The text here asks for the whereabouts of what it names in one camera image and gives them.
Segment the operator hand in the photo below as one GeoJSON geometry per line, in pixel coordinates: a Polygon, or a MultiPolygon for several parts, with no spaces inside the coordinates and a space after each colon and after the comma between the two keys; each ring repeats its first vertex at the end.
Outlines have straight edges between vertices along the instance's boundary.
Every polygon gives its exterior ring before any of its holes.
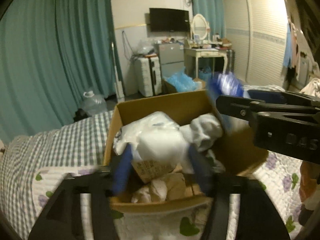
{"type": "Polygon", "coordinates": [[[300,200],[307,210],[314,211],[319,204],[319,165],[303,161],[300,175],[300,200]]]}

